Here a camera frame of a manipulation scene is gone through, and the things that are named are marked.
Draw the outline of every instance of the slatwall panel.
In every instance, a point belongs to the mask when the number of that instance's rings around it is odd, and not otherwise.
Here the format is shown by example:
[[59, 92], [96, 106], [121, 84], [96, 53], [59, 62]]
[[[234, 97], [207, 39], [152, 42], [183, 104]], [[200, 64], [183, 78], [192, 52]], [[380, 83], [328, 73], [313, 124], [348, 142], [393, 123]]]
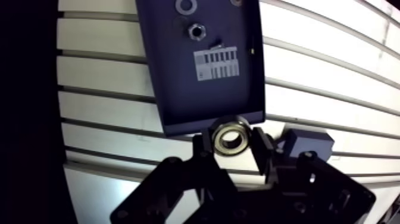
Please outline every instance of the slatwall panel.
[[[281, 119], [257, 126], [278, 138], [294, 120], [339, 125], [324, 129], [335, 140], [332, 166], [360, 183], [400, 181], [399, 11], [380, 0], [261, 2], [266, 111]], [[140, 27], [123, 19], [137, 13], [135, 1], [60, 0], [59, 10], [68, 159], [148, 173], [168, 156], [190, 158], [188, 138], [161, 135]], [[249, 150], [215, 158], [236, 183], [262, 184]], [[379, 193], [379, 204], [393, 192]]]

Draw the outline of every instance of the barcode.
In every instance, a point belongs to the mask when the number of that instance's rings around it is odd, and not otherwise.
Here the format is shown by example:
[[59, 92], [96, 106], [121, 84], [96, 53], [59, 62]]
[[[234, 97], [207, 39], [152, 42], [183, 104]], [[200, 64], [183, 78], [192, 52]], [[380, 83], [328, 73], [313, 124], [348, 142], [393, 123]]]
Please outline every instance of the barcode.
[[220, 48], [194, 52], [197, 78], [199, 81], [238, 76], [237, 48]]

